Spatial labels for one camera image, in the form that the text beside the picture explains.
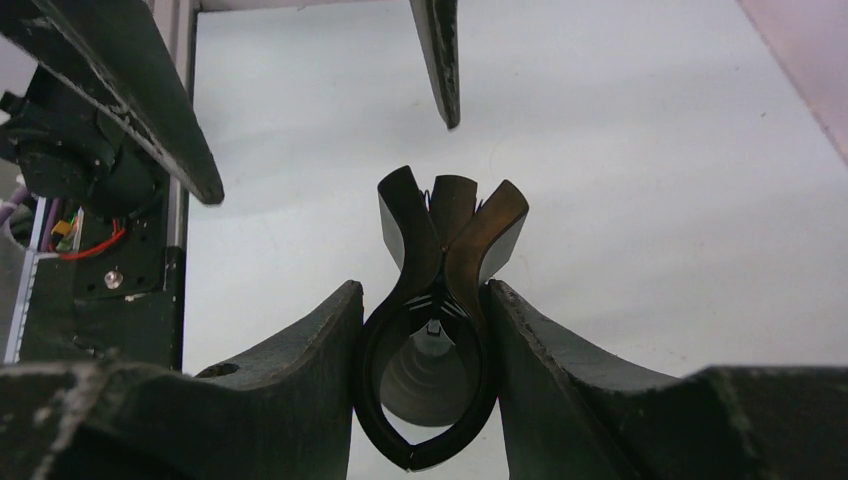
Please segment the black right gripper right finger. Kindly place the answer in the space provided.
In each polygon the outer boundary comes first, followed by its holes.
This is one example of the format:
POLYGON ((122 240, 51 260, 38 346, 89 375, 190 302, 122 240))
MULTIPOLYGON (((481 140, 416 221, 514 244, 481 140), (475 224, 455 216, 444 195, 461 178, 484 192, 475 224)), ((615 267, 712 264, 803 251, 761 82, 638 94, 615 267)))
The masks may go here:
POLYGON ((489 285, 513 479, 843 479, 843 367, 711 366, 676 378, 489 285))

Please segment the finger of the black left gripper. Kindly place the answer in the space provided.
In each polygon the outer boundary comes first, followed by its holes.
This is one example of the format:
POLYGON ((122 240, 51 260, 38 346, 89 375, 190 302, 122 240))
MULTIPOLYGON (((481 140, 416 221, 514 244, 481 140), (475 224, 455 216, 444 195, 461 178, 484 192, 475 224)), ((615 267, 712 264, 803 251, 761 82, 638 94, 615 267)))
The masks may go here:
MULTIPOLYGON (((151 10, 143 1, 4 1, 1 34, 60 82, 113 119, 162 167, 151 125, 161 117, 162 61, 175 72, 151 10)), ((224 200, 210 158, 192 195, 205 205, 224 200)))
POLYGON ((448 130, 461 121, 458 1, 411 0, 411 12, 437 110, 448 130))

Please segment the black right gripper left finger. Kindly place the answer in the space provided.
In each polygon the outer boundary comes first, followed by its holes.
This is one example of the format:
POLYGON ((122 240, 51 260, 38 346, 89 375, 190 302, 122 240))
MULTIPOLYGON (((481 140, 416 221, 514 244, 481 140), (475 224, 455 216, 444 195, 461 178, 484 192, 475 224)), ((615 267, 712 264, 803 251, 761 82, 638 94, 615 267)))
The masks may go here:
POLYGON ((140 362, 1 370, 5 479, 342 479, 363 288, 349 280, 252 348, 189 376, 140 362))

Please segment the black microphone stand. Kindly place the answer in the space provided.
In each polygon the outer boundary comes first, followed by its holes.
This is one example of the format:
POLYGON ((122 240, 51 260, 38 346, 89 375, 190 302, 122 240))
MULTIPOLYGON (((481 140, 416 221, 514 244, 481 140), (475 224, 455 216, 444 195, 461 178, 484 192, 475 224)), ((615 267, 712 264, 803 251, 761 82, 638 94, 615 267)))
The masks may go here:
POLYGON ((486 285, 509 261, 529 205, 510 181, 486 199, 459 175, 425 191, 407 166, 377 192, 399 276, 357 340, 354 410, 390 462, 421 471, 463 450, 492 413, 502 367, 486 285))

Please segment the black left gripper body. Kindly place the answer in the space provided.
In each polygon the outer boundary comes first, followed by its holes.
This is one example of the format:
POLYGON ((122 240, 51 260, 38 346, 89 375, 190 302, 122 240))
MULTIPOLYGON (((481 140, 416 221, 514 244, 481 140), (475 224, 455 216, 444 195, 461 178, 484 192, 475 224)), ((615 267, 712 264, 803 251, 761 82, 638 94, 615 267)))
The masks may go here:
POLYGON ((169 186, 163 168, 116 121, 38 67, 22 96, 5 91, 1 158, 29 190, 66 198, 97 218, 136 218, 169 186))

